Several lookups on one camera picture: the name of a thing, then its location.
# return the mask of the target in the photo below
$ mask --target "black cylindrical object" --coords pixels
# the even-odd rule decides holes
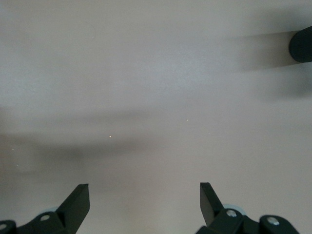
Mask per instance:
[[[289,53],[298,62],[312,62],[312,26],[297,32],[292,37]]]

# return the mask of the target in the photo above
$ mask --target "black plastic part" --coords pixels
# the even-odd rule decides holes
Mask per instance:
[[[274,217],[278,221],[278,225],[268,222],[269,217]],[[299,234],[293,225],[286,219],[275,215],[264,215],[260,218],[260,230],[263,234]]]
[[[90,209],[88,184],[78,185],[56,212],[45,212],[16,228],[13,220],[0,221],[0,234],[75,234]]]
[[[66,230],[77,232],[90,209],[89,190],[87,184],[78,185],[75,190],[56,210]]]
[[[207,226],[224,209],[210,183],[200,183],[200,209]]]
[[[200,184],[200,208],[207,226],[196,234],[299,234],[289,221],[279,216],[265,215],[258,223],[234,209],[231,209],[234,217],[228,215],[230,209],[224,209],[210,183]],[[271,224],[268,217],[276,218],[279,225]]]
[[[289,53],[298,62],[312,61],[312,26],[293,36],[289,43]]]
[[[5,225],[6,228],[0,230],[0,234],[14,234],[16,232],[16,223],[13,220],[0,221],[0,225]]]

